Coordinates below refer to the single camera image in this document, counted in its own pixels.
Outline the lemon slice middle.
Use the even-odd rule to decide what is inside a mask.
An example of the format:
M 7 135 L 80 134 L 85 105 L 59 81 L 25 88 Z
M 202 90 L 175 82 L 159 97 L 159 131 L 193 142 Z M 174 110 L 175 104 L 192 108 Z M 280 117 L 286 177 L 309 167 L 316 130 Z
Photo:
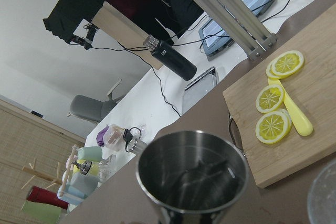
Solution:
M 257 95 L 255 105 L 260 113 L 269 113 L 280 107 L 284 100 L 284 90 L 278 84 L 264 87 Z

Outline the light blue mug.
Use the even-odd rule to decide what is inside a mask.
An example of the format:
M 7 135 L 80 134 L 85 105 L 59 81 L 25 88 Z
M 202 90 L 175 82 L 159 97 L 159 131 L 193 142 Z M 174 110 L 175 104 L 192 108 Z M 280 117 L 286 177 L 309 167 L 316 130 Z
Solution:
M 70 184 L 70 181 L 67 181 L 66 188 L 61 199 L 69 204 L 77 206 L 81 204 L 86 197 L 87 196 L 82 191 L 76 189 Z

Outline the steel jigger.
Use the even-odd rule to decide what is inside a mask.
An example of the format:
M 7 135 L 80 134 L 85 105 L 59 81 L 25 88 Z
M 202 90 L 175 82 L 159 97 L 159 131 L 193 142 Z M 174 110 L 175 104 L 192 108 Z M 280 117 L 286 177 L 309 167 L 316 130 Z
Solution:
M 233 143 L 179 131 L 144 149 L 136 178 L 159 223 L 220 223 L 245 192 L 249 167 Z

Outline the person in dark red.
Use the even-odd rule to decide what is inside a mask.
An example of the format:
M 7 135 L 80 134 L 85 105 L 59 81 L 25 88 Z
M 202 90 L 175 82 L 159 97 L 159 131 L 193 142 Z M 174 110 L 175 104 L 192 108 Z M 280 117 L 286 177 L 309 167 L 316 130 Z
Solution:
M 168 29 L 181 37 L 204 12 L 193 0 L 59 0 L 50 16 L 43 20 L 45 27 L 66 43 L 73 41 L 89 48 L 96 28 L 89 27 L 86 39 L 78 38 L 74 31 L 82 20 L 91 22 L 104 2 L 147 34 L 170 45 L 174 42 Z

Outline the wooden cutting board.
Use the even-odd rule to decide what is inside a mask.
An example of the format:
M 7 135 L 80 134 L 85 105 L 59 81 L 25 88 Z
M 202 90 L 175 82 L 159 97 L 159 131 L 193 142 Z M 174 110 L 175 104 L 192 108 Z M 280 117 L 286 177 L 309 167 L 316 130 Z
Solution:
M 313 132 L 295 129 L 276 144 L 257 140 L 261 118 L 255 101 L 268 81 L 267 65 L 280 54 L 298 50 L 304 65 L 282 85 L 308 117 Z M 255 183 L 265 188 L 335 151 L 335 7 L 332 6 L 223 92 L 236 122 Z

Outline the green mug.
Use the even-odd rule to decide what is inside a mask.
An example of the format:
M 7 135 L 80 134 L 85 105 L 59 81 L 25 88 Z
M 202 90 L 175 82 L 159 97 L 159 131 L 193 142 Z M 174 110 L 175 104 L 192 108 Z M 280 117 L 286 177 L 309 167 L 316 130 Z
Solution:
M 78 150 L 78 159 L 100 162 L 102 159 L 102 148 L 99 146 L 82 147 Z

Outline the aluminium frame post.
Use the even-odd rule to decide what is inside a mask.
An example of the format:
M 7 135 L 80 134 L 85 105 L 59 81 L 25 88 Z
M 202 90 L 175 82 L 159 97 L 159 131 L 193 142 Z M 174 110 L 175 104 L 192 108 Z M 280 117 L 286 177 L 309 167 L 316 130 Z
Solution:
M 274 46 L 271 33 L 242 0 L 194 0 L 240 46 L 251 60 Z

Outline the black thermos bottle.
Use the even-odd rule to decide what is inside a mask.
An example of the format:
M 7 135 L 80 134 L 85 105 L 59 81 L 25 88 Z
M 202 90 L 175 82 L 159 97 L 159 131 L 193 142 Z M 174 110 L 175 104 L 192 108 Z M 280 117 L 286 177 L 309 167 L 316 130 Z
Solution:
M 188 81 L 195 76 L 197 67 L 172 48 L 166 41 L 148 35 L 143 45 L 150 51 L 154 58 L 163 63 L 183 80 Z

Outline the lemon slice far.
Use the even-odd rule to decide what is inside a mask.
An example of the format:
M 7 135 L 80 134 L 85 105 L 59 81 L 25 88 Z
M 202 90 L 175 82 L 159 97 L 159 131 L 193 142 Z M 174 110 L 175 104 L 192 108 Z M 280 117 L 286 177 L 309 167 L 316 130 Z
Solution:
M 304 56 L 300 51 L 286 51 L 273 59 L 266 68 L 268 78 L 284 79 L 298 72 L 304 64 Z

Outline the grey mug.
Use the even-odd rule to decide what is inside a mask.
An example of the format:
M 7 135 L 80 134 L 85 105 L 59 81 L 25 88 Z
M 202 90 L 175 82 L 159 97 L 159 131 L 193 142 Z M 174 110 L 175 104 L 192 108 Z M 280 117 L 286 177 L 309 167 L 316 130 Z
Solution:
M 96 189 L 98 182 L 99 179 L 97 176 L 74 173 L 70 185 L 89 196 Z

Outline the clear wine glass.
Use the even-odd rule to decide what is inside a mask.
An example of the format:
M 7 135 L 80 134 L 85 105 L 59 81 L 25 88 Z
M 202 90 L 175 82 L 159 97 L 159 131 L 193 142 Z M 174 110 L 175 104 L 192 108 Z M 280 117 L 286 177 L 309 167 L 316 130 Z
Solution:
M 335 223 L 335 161 L 323 168 L 308 192 L 310 223 Z

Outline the grey office chair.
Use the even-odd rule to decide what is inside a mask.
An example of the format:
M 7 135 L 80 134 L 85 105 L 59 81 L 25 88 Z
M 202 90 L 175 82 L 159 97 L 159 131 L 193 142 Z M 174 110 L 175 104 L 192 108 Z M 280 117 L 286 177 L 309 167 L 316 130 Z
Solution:
M 108 100 L 100 101 L 84 95 L 76 95 L 69 107 L 67 117 L 75 116 L 77 118 L 87 120 L 89 122 L 99 124 L 118 104 L 118 102 L 125 97 L 121 95 L 115 99 L 112 98 L 112 93 L 115 88 L 121 83 L 119 79 L 107 93 Z

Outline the glass dispenser bottle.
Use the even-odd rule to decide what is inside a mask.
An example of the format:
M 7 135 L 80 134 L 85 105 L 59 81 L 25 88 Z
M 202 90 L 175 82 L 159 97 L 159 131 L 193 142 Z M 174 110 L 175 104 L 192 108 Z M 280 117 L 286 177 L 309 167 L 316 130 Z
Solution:
M 103 179 L 103 168 L 102 165 L 98 162 L 86 160 L 82 163 L 73 161 L 72 164 L 73 174 L 80 173 L 82 175 L 91 175 L 98 177 L 100 180 Z

